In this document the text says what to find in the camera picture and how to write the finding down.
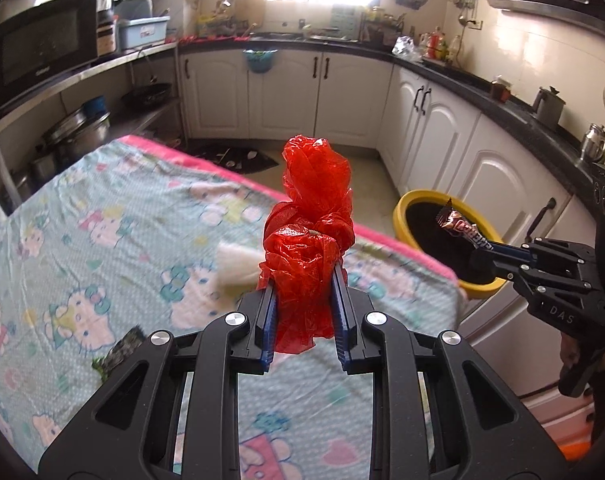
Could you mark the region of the person's right hand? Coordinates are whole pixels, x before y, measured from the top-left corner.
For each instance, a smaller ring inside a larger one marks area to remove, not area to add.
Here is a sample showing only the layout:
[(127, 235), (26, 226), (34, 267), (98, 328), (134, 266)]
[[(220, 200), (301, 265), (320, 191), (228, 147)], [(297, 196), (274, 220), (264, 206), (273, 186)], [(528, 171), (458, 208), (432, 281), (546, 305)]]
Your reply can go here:
[(605, 373), (605, 351), (597, 352), (598, 360), (585, 363), (581, 357), (581, 345), (571, 336), (561, 336), (560, 358), (563, 363), (559, 381), (559, 391), (563, 396), (577, 398), (583, 392), (589, 379), (595, 379), (598, 373)]

